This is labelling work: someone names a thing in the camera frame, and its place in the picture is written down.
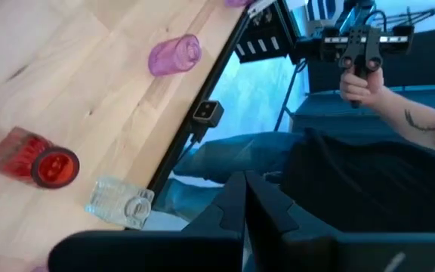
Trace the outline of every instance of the person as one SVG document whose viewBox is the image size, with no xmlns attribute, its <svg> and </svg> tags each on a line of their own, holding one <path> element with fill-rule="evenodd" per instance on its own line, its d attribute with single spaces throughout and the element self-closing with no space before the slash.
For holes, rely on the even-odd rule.
<svg viewBox="0 0 435 272">
<path fill-rule="evenodd" d="M 435 232 L 435 109 L 384 86 L 381 68 L 367 79 L 354 69 L 341 77 L 341 97 L 373 110 L 406 141 L 351 144 L 312 128 L 241 135 L 204 144 L 174 171 L 225 183 L 234 171 L 254 170 L 345 232 Z M 157 208 L 192 220 L 219 192 L 173 180 Z"/>
</svg>

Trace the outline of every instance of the tattoo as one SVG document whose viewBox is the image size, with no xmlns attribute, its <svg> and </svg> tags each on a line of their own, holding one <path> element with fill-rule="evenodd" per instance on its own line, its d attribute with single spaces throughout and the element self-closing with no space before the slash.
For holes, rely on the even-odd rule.
<svg viewBox="0 0 435 272">
<path fill-rule="evenodd" d="M 424 131 L 424 132 L 435 131 L 435 128 L 433 128 L 433 127 L 427 127 L 427 126 L 423 127 L 423 126 L 420 126 L 420 125 L 414 123 L 414 119 L 412 118 L 410 110 L 405 110 L 404 114 L 406 115 L 406 120 L 407 120 L 408 124 L 410 126 L 412 126 L 413 128 L 418 129 L 420 131 Z"/>
</svg>

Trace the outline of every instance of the red candle holder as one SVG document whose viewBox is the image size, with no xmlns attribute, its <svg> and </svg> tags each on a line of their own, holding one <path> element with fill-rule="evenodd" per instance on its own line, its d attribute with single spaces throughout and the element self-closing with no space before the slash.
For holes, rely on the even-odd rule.
<svg viewBox="0 0 435 272">
<path fill-rule="evenodd" d="M 0 173 L 33 186 L 61 188 L 79 169 L 74 152 L 23 128 L 13 128 L 0 143 Z"/>
</svg>

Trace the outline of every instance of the blue jeans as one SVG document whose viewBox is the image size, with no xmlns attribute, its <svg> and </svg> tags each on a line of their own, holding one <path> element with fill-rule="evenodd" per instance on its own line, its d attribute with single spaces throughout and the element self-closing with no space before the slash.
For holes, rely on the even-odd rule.
<svg viewBox="0 0 435 272">
<path fill-rule="evenodd" d="M 264 132 L 209 141 L 184 155 L 174 173 L 224 184 L 232 173 L 252 170 L 270 180 L 283 170 L 293 145 L 302 139 L 302 134 Z M 192 221 L 221 191 L 170 178 L 153 208 Z"/>
</svg>

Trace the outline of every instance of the table edge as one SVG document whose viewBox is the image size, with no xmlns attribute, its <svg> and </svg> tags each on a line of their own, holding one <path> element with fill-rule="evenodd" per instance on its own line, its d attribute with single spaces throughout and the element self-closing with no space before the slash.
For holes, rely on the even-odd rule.
<svg viewBox="0 0 435 272">
<path fill-rule="evenodd" d="M 234 48 L 238 44 L 238 41 L 241 39 L 241 36 L 246 29 L 246 26 L 249 22 L 247 10 L 248 9 L 245 8 L 245 10 L 241 13 L 241 16 L 239 17 L 233 31 L 230 34 L 230 37 L 224 44 L 223 49 L 219 53 L 219 56 L 217 56 L 217 60 L 214 62 L 211 71 L 206 77 L 204 83 L 202 84 L 202 87 L 200 88 L 198 94 L 196 95 L 196 98 L 194 99 L 191 107 L 187 111 L 186 116 L 180 124 L 179 129 L 177 130 L 174 138 L 172 139 L 171 144 L 165 152 L 165 155 L 162 157 L 162 160 L 159 163 L 156 171 L 154 172 L 152 179 L 147 185 L 147 188 L 155 193 L 154 200 L 157 199 L 160 192 L 162 191 L 165 182 L 168 180 L 168 177 L 171 174 L 171 171 L 174 168 L 175 164 L 177 163 L 177 159 L 179 158 L 179 155 L 182 152 L 187 142 L 187 139 L 190 136 L 190 123 L 192 122 L 192 115 L 194 111 L 202 100 L 206 100 L 211 96 L 214 87 L 218 83 L 218 80 L 224 71 L 224 67 L 231 58 L 231 55 L 234 52 Z"/>
</svg>

